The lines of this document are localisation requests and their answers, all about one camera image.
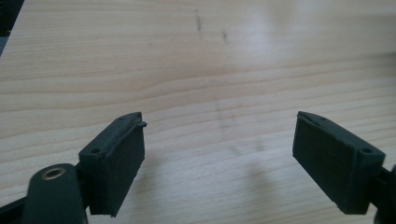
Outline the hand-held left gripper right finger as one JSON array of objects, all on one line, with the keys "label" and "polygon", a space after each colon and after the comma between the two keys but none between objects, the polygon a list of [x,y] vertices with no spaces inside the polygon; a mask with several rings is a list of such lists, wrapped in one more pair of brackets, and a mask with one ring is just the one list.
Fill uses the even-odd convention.
[{"label": "hand-held left gripper right finger", "polygon": [[347,215],[364,215],[385,153],[329,119],[300,111],[292,155]]}]

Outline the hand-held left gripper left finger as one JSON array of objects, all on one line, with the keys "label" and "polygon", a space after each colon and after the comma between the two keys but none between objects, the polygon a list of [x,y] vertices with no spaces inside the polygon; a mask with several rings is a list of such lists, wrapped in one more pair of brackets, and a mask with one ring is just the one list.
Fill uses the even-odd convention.
[{"label": "hand-held left gripper left finger", "polygon": [[145,159],[141,112],[121,116],[79,153],[79,170],[87,181],[92,215],[115,217]]}]

